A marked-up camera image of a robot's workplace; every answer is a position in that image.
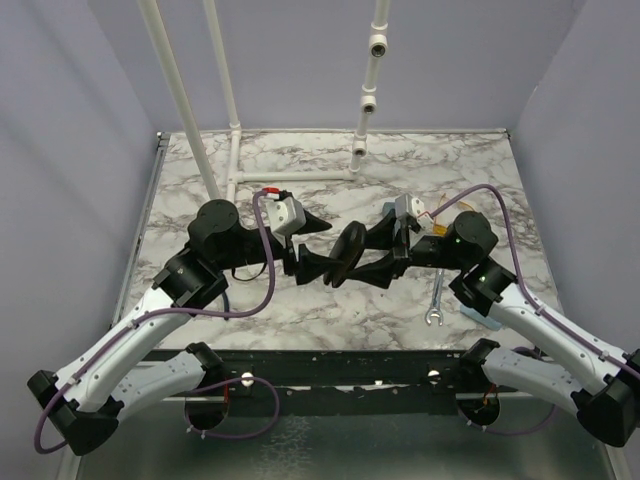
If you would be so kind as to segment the blue cloth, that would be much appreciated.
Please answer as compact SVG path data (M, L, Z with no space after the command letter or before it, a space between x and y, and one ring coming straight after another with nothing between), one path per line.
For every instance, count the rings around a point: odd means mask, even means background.
M467 318L473 320L474 322L480 325L483 325L489 330L499 331L503 327L503 325L500 322L494 320L489 316L483 316L482 314L477 312L475 309L467 307L465 305L460 306L460 312Z

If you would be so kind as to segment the black cylinder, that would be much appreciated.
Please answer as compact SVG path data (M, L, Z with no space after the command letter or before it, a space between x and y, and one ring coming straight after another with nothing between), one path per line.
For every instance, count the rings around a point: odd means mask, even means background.
M366 239L366 227L358 221L350 222L336 240L329 257L337 260L323 276L323 283L332 288L340 287L347 274L357 265L363 252Z

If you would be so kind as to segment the blue-grey glasses case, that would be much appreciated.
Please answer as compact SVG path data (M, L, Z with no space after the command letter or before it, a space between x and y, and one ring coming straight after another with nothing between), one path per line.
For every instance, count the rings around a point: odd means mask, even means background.
M396 217L395 203L385 202L382 207L382 216L386 217L390 215L392 218Z

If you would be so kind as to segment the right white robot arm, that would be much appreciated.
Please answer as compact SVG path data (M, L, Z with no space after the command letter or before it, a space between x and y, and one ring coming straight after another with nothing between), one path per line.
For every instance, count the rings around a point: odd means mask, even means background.
M490 256L498 238L480 213L458 214L442 236L414 245L405 233L382 259L347 273L386 288L409 267L454 270L449 287L461 304L528 339L549 356L524 358L479 341L459 367L461 383L481 391L493 383L552 403L573 414L597 440L623 447L639 427L639 355L590 334L533 296L517 275Z

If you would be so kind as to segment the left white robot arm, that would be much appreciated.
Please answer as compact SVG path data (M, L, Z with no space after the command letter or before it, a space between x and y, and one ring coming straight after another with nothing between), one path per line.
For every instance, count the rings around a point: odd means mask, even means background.
M228 287L225 271L258 264L268 271L267 292L260 304L220 314L240 319L256 315L270 303L276 261L282 261L285 273L301 284L334 266L334 260L293 245L293 236L324 232L331 225L304 209L291 193L260 190L253 196L252 208L257 226L248 229L232 202L206 202L187 227L184 247L165 263L123 319L67 366L31 376L27 386L43 409L34 433L38 453L57 450L41 443L45 423L61 435L62 447L84 456L103 445L126 418L156 402L179 393L226 394L235 383L245 387L255 383L250 374L234 376L204 342L191 343L149 369L136 368L170 333L197 316L213 316L208 307Z

